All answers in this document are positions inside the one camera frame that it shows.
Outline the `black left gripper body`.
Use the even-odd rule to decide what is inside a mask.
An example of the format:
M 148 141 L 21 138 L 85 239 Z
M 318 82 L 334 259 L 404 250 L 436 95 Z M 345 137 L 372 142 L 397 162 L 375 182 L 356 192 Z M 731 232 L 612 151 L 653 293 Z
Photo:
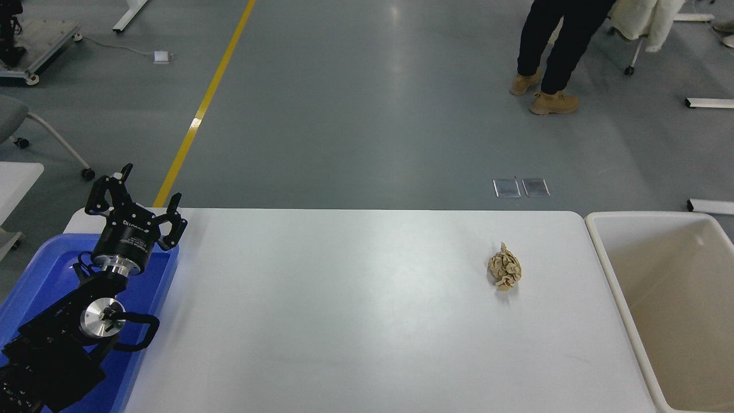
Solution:
M 92 251 L 94 265 L 103 267 L 117 256 L 131 262 L 133 270 L 144 270 L 157 239 L 153 219 L 154 214 L 144 208 L 113 209 Z

